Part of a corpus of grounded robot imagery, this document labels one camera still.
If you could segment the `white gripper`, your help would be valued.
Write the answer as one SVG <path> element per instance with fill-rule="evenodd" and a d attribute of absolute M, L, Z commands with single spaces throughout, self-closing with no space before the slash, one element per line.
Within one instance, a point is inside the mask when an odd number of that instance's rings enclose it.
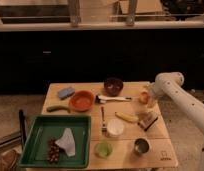
<path fill-rule="evenodd" d="M 151 90 L 150 90 L 150 86 L 146 85 L 144 87 L 144 91 L 143 92 L 147 92 L 150 96 L 149 102 L 146 104 L 148 108 L 153 108 L 156 104 L 157 104 L 157 100 L 152 96 Z"/>

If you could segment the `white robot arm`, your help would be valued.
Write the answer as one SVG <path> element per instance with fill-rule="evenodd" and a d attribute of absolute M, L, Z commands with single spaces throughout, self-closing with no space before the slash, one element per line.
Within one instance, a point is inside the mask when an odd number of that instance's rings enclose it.
<path fill-rule="evenodd" d="M 180 72 L 159 73 L 155 81 L 142 91 L 143 98 L 148 105 L 154 106 L 160 97 L 169 96 L 204 134 L 204 104 L 187 93 L 182 88 L 183 84 L 184 76 Z"/>

